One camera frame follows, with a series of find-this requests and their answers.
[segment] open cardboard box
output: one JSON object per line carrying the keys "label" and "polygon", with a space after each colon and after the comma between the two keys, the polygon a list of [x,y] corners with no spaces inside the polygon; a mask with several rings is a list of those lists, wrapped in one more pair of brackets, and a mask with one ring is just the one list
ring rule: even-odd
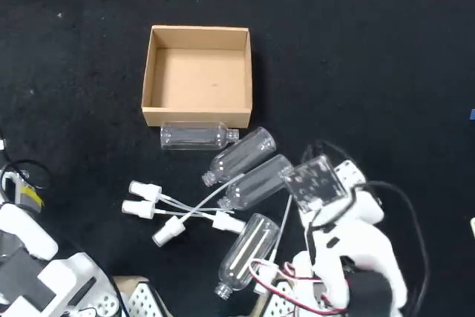
{"label": "open cardboard box", "polygon": [[247,128],[251,111],[249,29],[152,27],[142,93],[147,125],[218,121]]}

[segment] black table surface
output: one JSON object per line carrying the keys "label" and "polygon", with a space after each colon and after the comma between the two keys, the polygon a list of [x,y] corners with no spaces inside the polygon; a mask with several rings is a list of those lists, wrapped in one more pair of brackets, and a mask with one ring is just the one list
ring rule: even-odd
{"label": "black table surface", "polygon": [[[475,308],[475,7],[473,0],[0,0],[0,124],[10,156],[55,175],[44,225],[80,242],[114,275],[153,281],[176,316],[249,313],[248,288],[220,301],[217,270],[235,236],[190,220],[159,249],[165,218],[120,211],[131,180],[196,203],[215,152],[163,152],[140,110],[153,24],[248,27],[254,111],[278,152],[343,146],[368,178],[401,186],[416,207],[432,268],[421,316]],[[421,255],[406,207],[380,192],[410,290]],[[256,212],[279,221],[285,192]],[[250,212],[239,215],[247,219]],[[278,262],[304,249],[293,211]]]}

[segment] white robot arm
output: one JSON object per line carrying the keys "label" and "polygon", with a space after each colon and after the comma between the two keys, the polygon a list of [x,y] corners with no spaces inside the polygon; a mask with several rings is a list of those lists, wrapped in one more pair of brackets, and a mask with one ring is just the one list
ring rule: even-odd
{"label": "white robot arm", "polygon": [[351,259],[359,269],[380,272],[393,292],[392,310],[403,307],[407,288],[389,239],[376,227],[362,220],[345,220],[330,231],[313,232],[316,248],[313,272],[322,279],[327,300],[336,308],[346,308],[350,291],[342,257]]}

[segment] black cable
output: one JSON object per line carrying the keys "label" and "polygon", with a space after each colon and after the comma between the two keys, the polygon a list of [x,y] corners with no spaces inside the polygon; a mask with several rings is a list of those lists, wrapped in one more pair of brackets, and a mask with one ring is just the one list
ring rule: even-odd
{"label": "black cable", "polygon": [[416,230],[417,239],[419,241],[419,248],[421,250],[421,256],[424,264],[424,280],[422,281],[421,289],[417,296],[416,302],[412,308],[407,311],[407,317],[416,317],[419,314],[419,311],[424,301],[425,295],[429,287],[430,280],[430,263],[429,263],[429,254],[425,246],[424,236],[422,235],[421,226],[419,219],[417,218],[416,210],[409,197],[400,189],[398,186],[393,185],[392,183],[387,183],[384,181],[368,181],[366,183],[361,183],[355,186],[356,188],[365,189],[367,187],[388,189],[395,192],[407,205],[410,215],[413,220],[414,229]]}
{"label": "black cable", "polygon": [[[29,177],[27,177],[24,174],[24,172],[21,169],[19,169],[18,165],[25,164],[25,163],[30,164],[30,165],[34,165],[36,167],[39,167],[41,170],[46,172],[47,177],[48,177],[46,186],[40,186],[40,185],[37,185],[37,184],[31,182]],[[28,185],[32,186],[34,189],[42,190],[42,189],[49,189],[51,187],[51,181],[52,181],[52,177],[53,177],[53,175],[51,174],[51,171],[48,169],[48,167],[46,167],[45,165],[43,165],[42,163],[40,163],[37,160],[21,159],[21,160],[10,161],[6,165],[4,165],[3,168],[0,171],[0,182],[3,181],[3,176],[5,176],[8,169],[14,170]]]}
{"label": "black cable", "polygon": [[[53,175],[51,174],[51,171],[43,164],[41,164],[39,161],[36,160],[12,160],[10,155],[8,154],[7,151],[7,144],[5,140],[5,135],[3,130],[0,127],[0,140],[3,141],[3,150],[1,150],[1,153],[4,156],[5,161],[7,164],[10,164],[11,168],[23,179],[24,182],[26,182],[28,185],[32,186],[34,189],[48,189],[51,186],[51,181],[53,180]],[[30,178],[27,177],[22,170],[20,170],[16,164],[18,163],[29,163],[34,166],[40,167],[42,170],[44,170],[48,176],[48,182],[49,184],[47,186],[38,186],[35,185],[33,182],[31,182]],[[4,174],[0,175],[0,183],[3,181],[3,176]]]}

